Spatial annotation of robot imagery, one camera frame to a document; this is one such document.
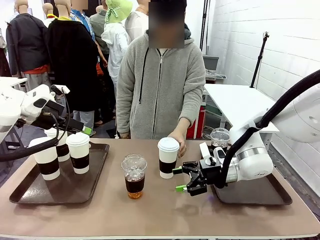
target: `person's hand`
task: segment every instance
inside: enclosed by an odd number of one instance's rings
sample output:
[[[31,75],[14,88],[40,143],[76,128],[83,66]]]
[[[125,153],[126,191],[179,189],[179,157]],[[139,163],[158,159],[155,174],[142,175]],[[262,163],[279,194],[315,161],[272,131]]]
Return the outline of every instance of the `person's hand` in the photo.
[[[168,137],[174,138],[180,144],[180,149],[178,151],[178,157],[182,158],[187,151],[185,135],[181,131],[175,129],[172,133],[169,134]]]
[[[121,139],[130,139],[130,132],[120,133]]]
[[[105,58],[102,58],[102,65],[103,67],[108,67],[108,61]]]

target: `green hat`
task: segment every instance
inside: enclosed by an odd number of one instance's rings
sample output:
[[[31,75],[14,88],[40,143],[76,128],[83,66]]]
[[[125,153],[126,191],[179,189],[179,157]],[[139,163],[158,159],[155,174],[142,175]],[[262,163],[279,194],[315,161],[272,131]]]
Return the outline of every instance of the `green hat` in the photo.
[[[107,24],[119,23],[126,19],[132,10],[133,3],[130,0],[106,0],[108,11],[105,15]]]

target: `black tray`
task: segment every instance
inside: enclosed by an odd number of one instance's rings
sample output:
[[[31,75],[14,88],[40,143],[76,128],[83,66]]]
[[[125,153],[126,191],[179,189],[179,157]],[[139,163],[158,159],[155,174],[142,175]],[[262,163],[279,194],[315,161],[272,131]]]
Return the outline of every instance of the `black tray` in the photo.
[[[212,186],[219,200],[225,204],[281,206],[292,204],[292,198],[273,174],[249,180],[228,183],[222,189]]]
[[[71,160],[59,162],[60,176],[45,181],[38,165],[27,174],[9,197],[10,202],[28,205],[83,204],[95,192],[109,150],[108,144],[90,142],[90,167],[85,174],[74,172]]]

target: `white paper cup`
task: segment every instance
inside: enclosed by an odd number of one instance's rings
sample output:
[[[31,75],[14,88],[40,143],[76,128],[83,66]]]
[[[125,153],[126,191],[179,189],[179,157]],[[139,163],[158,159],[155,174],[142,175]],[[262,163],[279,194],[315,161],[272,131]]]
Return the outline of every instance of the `white paper cup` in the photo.
[[[176,168],[178,150],[180,145],[172,137],[164,137],[158,143],[160,176],[170,179],[174,176],[173,169]]]
[[[50,128],[49,130],[44,130],[44,133],[49,138],[55,138],[57,135],[57,129]],[[63,133],[64,133],[64,131],[59,130],[58,138],[61,138]],[[59,141],[59,144],[55,147],[56,153],[58,154],[58,161],[59,162],[67,161],[70,158],[69,148],[68,148],[68,145],[66,144],[67,137],[68,137],[68,135],[67,135],[67,133],[65,133],[63,135],[63,137],[61,138],[61,140]]]
[[[82,132],[77,132],[66,138],[66,144],[69,147],[70,158],[76,174],[85,174],[89,171],[89,140],[89,136]]]
[[[29,144],[29,148],[47,142],[51,139],[51,137],[47,136],[33,139]],[[39,166],[40,173],[44,180],[49,181],[59,177],[60,169],[56,147],[50,147],[46,150],[37,152],[33,154],[33,156]]]

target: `tabletop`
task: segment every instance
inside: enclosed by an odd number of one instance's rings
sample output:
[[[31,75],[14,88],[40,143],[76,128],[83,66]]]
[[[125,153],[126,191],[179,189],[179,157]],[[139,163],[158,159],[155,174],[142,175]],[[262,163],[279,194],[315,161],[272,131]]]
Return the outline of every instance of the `tabletop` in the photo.
[[[0,236],[34,239],[284,239],[312,237],[320,223],[287,181],[273,174],[291,196],[287,206],[235,206],[221,203],[208,192],[191,197],[175,192],[187,183],[186,174],[163,179],[159,174],[157,140],[91,139],[110,149],[91,201],[78,205],[28,206],[9,196],[35,165],[31,156],[0,188]],[[201,157],[199,144],[187,141],[188,151],[178,160]],[[128,154],[147,160],[144,194],[127,195],[121,162]]]
[[[13,87],[14,85],[28,81],[27,78],[0,76],[0,85]]]
[[[243,124],[264,109],[271,108],[275,101],[255,88],[244,85],[206,84],[204,88],[225,115],[231,125]],[[261,133],[276,133],[279,130],[270,122]]]

